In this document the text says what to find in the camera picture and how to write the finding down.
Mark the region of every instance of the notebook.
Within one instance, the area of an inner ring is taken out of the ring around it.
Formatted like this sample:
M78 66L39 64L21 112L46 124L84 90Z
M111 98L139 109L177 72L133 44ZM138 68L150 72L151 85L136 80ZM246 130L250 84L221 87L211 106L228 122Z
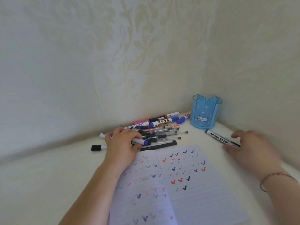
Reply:
M115 189L110 225L236 225L250 218L198 145L139 152Z

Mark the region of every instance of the wall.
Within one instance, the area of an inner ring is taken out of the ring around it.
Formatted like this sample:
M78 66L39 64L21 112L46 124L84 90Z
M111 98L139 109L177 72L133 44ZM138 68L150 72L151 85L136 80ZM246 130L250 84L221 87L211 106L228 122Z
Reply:
M216 0L0 0L0 162L188 110L216 8Z
M300 166L300 0L220 0L203 91L223 98L220 121L266 134Z

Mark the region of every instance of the pen holder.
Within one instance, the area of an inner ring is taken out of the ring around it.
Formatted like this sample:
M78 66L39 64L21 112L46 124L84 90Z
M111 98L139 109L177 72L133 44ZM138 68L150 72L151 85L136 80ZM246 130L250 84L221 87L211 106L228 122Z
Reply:
M213 128L222 99L216 95L197 94L193 96L193 100L190 123L199 129Z

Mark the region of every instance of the notebook page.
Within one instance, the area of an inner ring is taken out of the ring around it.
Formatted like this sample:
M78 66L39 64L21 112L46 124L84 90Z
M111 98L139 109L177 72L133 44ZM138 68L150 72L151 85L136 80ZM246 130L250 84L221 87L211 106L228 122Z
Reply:
M235 225L249 216L197 145L157 150L178 225Z
M139 152L123 172L110 208L110 225L145 222L177 224L154 150Z

